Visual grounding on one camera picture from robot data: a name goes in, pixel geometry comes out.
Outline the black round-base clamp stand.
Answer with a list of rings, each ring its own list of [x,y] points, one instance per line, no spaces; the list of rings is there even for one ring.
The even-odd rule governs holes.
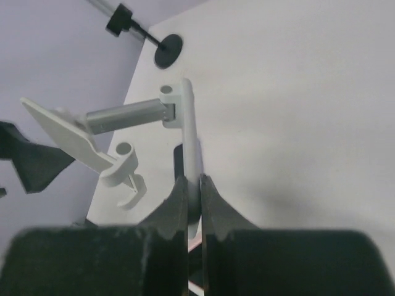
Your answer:
[[[143,27],[141,32],[144,33],[145,39],[157,46],[154,54],[154,63],[156,67],[164,70],[172,66],[183,49],[182,37],[172,33],[166,36],[162,41],[159,41]]]

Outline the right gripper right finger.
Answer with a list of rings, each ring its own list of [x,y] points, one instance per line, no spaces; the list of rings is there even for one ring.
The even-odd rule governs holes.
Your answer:
[[[206,295],[388,295],[389,271],[366,234],[259,228],[201,179]]]

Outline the white folding phone stand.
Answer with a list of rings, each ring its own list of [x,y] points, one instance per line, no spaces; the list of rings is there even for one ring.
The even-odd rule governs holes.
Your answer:
[[[88,219],[128,224],[146,217],[173,185],[173,150],[183,144],[188,184],[188,236],[198,232],[202,157],[189,79],[165,84],[156,99],[74,115],[31,99],[22,105],[66,154],[99,175]]]

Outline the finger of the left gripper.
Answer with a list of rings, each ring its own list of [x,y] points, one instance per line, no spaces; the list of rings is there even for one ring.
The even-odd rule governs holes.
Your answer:
[[[1,160],[12,163],[26,194],[45,190],[75,159],[58,147],[31,142],[11,122],[1,122]]]

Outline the purple case phone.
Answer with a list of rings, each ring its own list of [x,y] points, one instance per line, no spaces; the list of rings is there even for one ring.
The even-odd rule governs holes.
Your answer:
[[[173,169],[175,180],[184,175],[183,144],[177,145],[173,150]]]

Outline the pink case phone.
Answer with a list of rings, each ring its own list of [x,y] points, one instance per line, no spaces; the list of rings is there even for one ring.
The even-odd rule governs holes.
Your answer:
[[[202,271],[202,233],[199,232],[188,242],[188,277],[198,271]],[[194,295],[204,295],[202,285],[188,280],[188,289]]]

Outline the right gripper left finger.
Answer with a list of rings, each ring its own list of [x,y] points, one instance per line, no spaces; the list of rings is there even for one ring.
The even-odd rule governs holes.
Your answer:
[[[30,228],[1,270],[2,295],[187,295],[188,184],[136,225]]]

